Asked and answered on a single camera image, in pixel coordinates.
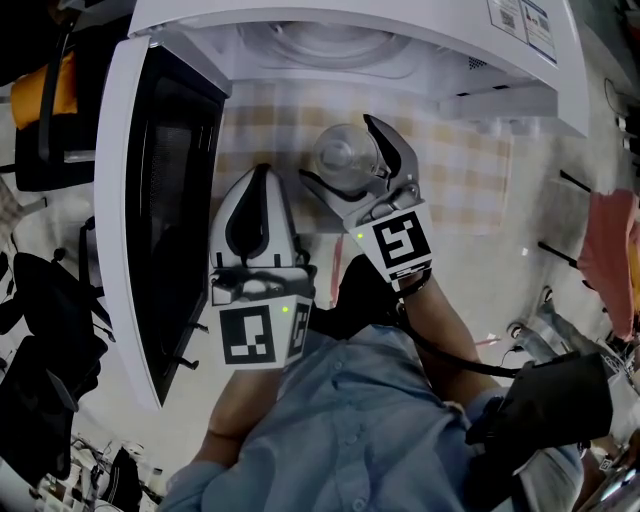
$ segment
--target person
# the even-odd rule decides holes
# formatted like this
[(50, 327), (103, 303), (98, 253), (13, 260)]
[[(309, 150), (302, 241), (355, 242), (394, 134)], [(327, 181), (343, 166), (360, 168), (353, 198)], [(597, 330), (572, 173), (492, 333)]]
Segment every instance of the person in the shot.
[[(624, 363), (619, 361), (612, 352), (584, 336), (571, 322), (556, 311), (553, 303), (553, 290), (549, 286), (545, 286), (542, 290), (536, 316), (553, 329), (569, 352), (579, 352), (581, 355), (600, 354), (605, 361), (607, 377), (612, 377), (624, 368)], [(526, 350), (538, 363), (548, 363), (560, 355), (540, 334), (520, 321), (512, 322), (507, 328), (507, 332), (516, 340), (517, 346)]]
[[(199, 452), (171, 478), (161, 511), (486, 510), (466, 490), (477, 451), (465, 434), (505, 390), (489, 376), (434, 359), (390, 326), (367, 325), (348, 339), (316, 332), (337, 332), (385, 302), (359, 273), (362, 258), (347, 269), (335, 308), (351, 316), (314, 311), (300, 361), (285, 371), (233, 374)], [(434, 277), (405, 308), (421, 336), (479, 361)], [(582, 479), (575, 446), (538, 452), (525, 473), (524, 501), (507, 497), (496, 510), (571, 510)]]

